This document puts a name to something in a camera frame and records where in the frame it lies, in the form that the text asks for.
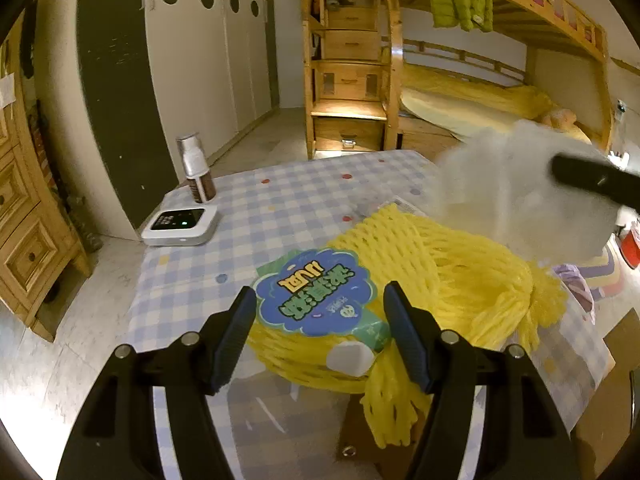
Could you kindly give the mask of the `wooden stair drawers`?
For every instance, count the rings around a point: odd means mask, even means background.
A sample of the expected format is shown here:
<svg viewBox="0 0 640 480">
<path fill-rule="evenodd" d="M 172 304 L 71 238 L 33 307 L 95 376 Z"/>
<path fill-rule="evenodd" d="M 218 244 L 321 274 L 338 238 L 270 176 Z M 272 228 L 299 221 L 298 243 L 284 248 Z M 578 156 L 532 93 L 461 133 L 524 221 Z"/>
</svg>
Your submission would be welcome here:
<svg viewBox="0 0 640 480">
<path fill-rule="evenodd" d="M 399 0 L 302 0 L 307 156 L 397 148 Z"/>
</svg>

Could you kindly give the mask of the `blue green snack package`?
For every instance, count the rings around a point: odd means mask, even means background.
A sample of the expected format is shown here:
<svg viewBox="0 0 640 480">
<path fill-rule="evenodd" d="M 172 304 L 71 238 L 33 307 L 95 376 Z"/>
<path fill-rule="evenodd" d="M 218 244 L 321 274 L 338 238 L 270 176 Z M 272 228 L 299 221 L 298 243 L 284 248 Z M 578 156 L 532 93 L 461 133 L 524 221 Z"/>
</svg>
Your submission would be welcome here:
<svg viewBox="0 0 640 480">
<path fill-rule="evenodd" d="M 390 339 L 378 288 L 350 250 L 292 250 L 258 268 L 253 288 L 259 322 L 282 334 L 353 336 L 374 352 Z"/>
</svg>

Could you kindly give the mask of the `red bucket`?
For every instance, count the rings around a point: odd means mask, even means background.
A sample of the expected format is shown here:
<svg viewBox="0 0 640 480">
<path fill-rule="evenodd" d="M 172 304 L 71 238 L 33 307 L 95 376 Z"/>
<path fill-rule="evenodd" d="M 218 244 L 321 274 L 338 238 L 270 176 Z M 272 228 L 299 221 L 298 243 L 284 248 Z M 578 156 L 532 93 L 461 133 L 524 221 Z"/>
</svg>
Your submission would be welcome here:
<svg viewBox="0 0 640 480">
<path fill-rule="evenodd" d="M 620 253 L 631 269 L 638 269 L 640 266 L 640 234 L 638 223 L 634 223 L 620 238 Z"/>
</svg>

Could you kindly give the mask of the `wooden bunk bed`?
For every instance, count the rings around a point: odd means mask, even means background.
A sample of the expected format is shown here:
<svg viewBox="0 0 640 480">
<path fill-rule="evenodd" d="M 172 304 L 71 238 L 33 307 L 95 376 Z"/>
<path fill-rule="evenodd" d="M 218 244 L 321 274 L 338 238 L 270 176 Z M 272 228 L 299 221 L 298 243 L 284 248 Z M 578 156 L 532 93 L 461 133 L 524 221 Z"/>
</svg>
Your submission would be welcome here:
<svg viewBox="0 0 640 480">
<path fill-rule="evenodd" d="M 399 5 L 402 68 L 411 63 L 500 87 L 534 86 L 572 110 L 592 144 L 610 147 L 614 118 L 606 32 L 570 0 L 492 0 L 492 32 L 435 28 L 430 0 Z M 460 142 L 449 130 L 406 112 L 399 98 L 397 148 L 432 158 Z"/>
</svg>

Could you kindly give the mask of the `pink pillow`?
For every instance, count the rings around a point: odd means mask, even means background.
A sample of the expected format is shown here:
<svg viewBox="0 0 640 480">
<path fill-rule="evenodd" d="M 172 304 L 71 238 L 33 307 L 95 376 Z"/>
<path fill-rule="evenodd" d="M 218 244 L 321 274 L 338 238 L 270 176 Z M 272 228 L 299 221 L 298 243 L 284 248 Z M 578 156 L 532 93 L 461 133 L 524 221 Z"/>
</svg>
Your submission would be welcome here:
<svg viewBox="0 0 640 480">
<path fill-rule="evenodd" d="M 574 127 L 576 120 L 576 114 L 567 108 L 555 108 L 536 118 L 536 122 L 541 125 L 560 131 L 570 131 Z"/>
</svg>

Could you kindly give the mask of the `yellow foam fruit net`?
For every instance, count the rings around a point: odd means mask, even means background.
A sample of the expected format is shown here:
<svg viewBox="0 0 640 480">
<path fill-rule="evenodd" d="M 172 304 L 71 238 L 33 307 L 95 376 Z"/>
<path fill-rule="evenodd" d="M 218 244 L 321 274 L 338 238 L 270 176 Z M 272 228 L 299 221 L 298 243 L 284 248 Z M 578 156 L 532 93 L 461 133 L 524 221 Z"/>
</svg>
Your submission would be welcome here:
<svg viewBox="0 0 640 480">
<path fill-rule="evenodd" d="M 358 256 L 378 288 L 374 310 L 386 323 L 383 292 L 390 282 L 441 328 L 489 350 L 511 337 L 526 350 L 536 349 L 539 330 L 559 322 L 565 311 L 566 291 L 547 269 L 486 237 L 395 205 L 319 248 L 325 247 Z M 374 352 L 353 336 L 282 334 L 262 325 L 256 314 L 248 342 L 266 367 L 290 382 L 360 396 L 380 448 L 407 445 L 413 425 L 430 409 L 427 395 L 410 382 L 392 336 Z"/>
</svg>

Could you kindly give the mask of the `white tissue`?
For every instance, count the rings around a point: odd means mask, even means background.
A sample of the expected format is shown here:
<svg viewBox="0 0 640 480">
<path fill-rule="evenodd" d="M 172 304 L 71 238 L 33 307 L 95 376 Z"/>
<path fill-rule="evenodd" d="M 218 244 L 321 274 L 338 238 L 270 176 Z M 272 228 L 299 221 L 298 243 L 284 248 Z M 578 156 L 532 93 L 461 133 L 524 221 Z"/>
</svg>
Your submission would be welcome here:
<svg viewBox="0 0 640 480">
<path fill-rule="evenodd" d="M 526 260 L 555 266 L 597 257 L 620 206 L 556 182 L 551 161 L 559 154 L 612 166 L 594 146 L 527 120 L 509 133 L 481 131 L 438 156 L 435 219 Z"/>
</svg>

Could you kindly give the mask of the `wooden drawer cabinet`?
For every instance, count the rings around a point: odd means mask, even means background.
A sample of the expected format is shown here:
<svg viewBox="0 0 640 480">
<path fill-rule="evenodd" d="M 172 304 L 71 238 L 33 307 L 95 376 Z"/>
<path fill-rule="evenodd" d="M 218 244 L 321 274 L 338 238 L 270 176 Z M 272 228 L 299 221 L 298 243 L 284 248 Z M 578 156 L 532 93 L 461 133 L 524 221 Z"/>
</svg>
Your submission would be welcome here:
<svg viewBox="0 0 640 480">
<path fill-rule="evenodd" d="M 52 342 L 66 309 L 46 304 L 63 272 L 88 278 L 92 264 L 53 193 L 53 178 L 29 128 L 20 47 L 24 18 L 1 45 L 1 301 L 42 339 Z"/>
</svg>

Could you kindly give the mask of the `silver brown spray bottle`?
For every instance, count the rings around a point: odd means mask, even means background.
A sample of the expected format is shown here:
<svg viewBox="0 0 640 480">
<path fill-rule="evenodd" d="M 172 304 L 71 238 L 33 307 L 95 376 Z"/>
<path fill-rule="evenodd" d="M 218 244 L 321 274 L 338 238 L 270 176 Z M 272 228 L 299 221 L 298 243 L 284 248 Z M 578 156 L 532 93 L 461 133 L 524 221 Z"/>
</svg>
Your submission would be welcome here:
<svg viewBox="0 0 640 480">
<path fill-rule="evenodd" d="M 216 196 L 216 188 L 198 134 L 178 138 L 177 145 L 193 199 L 198 204 L 211 202 Z"/>
</svg>

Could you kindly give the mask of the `white wardrobe with holes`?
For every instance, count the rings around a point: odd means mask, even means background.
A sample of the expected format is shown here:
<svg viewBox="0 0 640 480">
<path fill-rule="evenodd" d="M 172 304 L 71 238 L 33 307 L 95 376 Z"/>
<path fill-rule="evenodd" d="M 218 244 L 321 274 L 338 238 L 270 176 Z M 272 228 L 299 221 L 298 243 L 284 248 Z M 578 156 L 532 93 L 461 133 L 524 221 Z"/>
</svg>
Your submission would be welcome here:
<svg viewBox="0 0 640 480">
<path fill-rule="evenodd" d="M 79 73 L 122 210 L 142 226 L 184 178 L 178 141 L 223 150 L 273 107 L 273 0 L 77 0 Z"/>
</svg>

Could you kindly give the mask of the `pastel rainbow rug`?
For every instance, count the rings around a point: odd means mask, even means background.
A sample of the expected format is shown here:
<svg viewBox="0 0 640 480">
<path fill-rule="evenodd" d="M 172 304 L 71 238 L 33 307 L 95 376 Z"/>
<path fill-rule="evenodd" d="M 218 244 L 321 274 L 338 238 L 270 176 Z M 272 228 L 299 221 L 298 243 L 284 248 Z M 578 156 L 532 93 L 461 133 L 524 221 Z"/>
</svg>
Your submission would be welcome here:
<svg viewBox="0 0 640 480">
<path fill-rule="evenodd" d="M 553 272 L 587 313 L 594 311 L 598 301 L 619 294 L 625 285 L 623 259 L 614 240 L 606 243 L 600 256 L 579 266 L 560 264 Z"/>
</svg>

